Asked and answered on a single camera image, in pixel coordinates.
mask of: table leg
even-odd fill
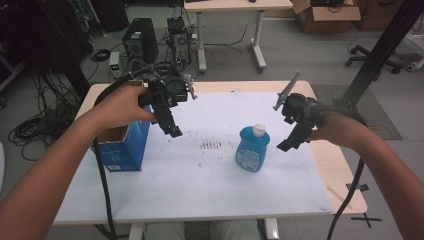
[[[258,18],[256,20],[256,31],[255,31],[255,38],[252,40],[252,47],[253,51],[256,56],[256,60],[258,61],[259,65],[259,72],[262,72],[263,69],[266,68],[266,63],[264,56],[262,55],[261,48],[259,47],[259,38],[261,36],[261,30],[262,30],[262,20],[264,18],[264,10],[258,11]]]
[[[144,223],[138,222],[131,224],[131,231],[128,240],[141,240],[143,239]]]
[[[199,59],[199,71],[201,73],[205,73],[207,70],[206,67],[206,56],[205,56],[205,46],[203,45],[203,34],[202,34],[202,13],[197,12],[197,40],[198,40],[198,48],[197,48],[197,56]]]
[[[276,218],[265,218],[264,224],[266,239],[280,239]]]

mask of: blue box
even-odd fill
[[[141,171],[150,122],[135,121],[99,136],[103,164],[110,172]]]

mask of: black pole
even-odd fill
[[[338,105],[353,109],[380,69],[424,11],[423,0],[405,0]]]

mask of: human arm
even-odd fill
[[[424,236],[424,184],[384,140],[357,121],[337,113],[326,113],[324,125],[308,138],[318,139],[357,152],[377,182],[402,237]]]
[[[131,121],[156,121],[138,106],[145,92],[143,87],[118,89],[74,121],[0,203],[0,239],[44,239],[94,138]]]

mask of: forearm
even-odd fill
[[[43,239],[81,159],[99,128],[82,116],[53,144],[0,204],[0,239]]]
[[[364,159],[404,239],[424,236],[424,185],[385,141],[370,134],[355,149]]]

